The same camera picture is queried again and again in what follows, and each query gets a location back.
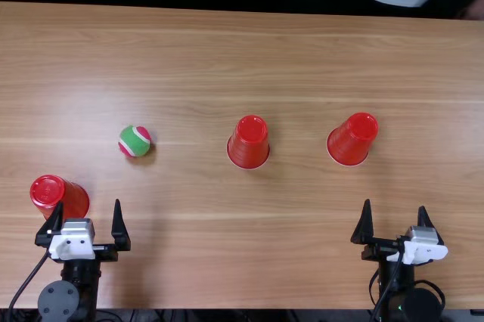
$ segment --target upside-down cup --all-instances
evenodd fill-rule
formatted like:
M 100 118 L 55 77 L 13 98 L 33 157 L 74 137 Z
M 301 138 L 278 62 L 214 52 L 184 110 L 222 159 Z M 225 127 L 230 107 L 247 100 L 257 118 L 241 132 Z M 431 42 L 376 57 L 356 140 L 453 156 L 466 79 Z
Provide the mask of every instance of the upside-down cup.
M 327 152 L 339 164 L 357 166 L 368 156 L 378 134 L 378 122 L 368 113 L 356 113 L 327 138 Z
M 85 190 L 54 175 L 37 178 L 30 187 L 30 198 L 46 219 L 58 203 L 64 204 L 64 220 L 84 218 L 89 210 L 89 196 Z
M 228 158 L 242 169 L 256 169 L 269 157 L 268 127 L 260 116 L 245 116 L 227 143 Z

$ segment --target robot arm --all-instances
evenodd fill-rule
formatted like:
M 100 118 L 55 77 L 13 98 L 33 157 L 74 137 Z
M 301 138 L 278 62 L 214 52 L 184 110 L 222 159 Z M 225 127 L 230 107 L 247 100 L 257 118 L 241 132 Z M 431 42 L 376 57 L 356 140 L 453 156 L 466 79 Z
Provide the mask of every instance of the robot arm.
M 366 200 L 351 242 L 365 245 L 361 259 L 378 262 L 380 298 L 370 322 L 380 312 L 381 322 L 438 322 L 445 307 L 445 296 L 434 283 L 414 278 L 414 267 L 445 258 L 443 239 L 434 228 L 425 207 L 418 209 L 417 226 L 396 240 L 374 237 L 370 200 Z M 425 283 L 439 294 L 416 288 Z
M 111 235 L 113 244 L 93 244 L 95 231 L 88 218 L 68 218 L 64 225 L 59 203 L 36 235 L 36 245 L 64 267 L 62 280 L 50 283 L 40 293 L 43 322 L 90 322 L 95 320 L 102 262 L 117 262 L 118 252 L 129 251 L 131 240 L 116 200 Z

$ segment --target white stripe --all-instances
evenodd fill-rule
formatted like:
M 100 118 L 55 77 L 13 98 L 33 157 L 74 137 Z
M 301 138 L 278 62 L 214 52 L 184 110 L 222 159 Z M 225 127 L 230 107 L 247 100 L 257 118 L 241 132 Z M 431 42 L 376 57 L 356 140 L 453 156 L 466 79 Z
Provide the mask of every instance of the white stripe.
M 138 130 L 136 129 L 136 127 L 133 127 L 133 132 L 144 142 L 144 143 L 150 143 L 150 140 L 149 139 L 146 139 L 145 137 L 143 137 L 143 135 L 138 132 Z
M 131 148 L 128 147 L 128 144 L 124 143 L 124 141 L 120 138 L 119 139 L 119 142 L 121 143 L 121 145 L 128 151 L 128 153 L 131 155 L 131 156 L 136 156 L 135 153 L 131 150 Z

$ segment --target wood grain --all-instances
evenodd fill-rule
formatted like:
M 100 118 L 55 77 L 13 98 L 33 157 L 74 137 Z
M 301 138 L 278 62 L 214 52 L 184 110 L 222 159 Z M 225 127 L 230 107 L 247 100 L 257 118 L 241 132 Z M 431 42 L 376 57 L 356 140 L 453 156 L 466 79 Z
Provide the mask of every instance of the wood grain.
M 465 21 L 1 3 L 0 305 L 43 253 L 29 186 L 53 173 L 88 191 L 98 242 L 122 201 L 132 251 L 103 265 L 100 308 L 370 308 L 376 265 L 349 242 L 368 197 L 382 237 L 425 205 L 450 253 L 418 277 L 482 308 L 483 38 Z M 325 140 L 357 111 L 380 134 L 345 168 Z M 225 145 L 248 113 L 271 156 L 244 172 Z M 134 162 L 128 124 L 156 138 Z

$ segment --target green and red ball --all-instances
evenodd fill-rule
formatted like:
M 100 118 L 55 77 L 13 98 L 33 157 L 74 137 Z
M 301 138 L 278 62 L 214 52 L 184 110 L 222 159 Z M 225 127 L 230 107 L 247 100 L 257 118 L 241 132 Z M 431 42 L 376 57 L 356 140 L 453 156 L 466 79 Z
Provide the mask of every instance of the green and red ball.
M 130 125 L 119 135 L 119 148 L 128 157 L 144 156 L 149 151 L 150 144 L 151 136 L 145 127 Z

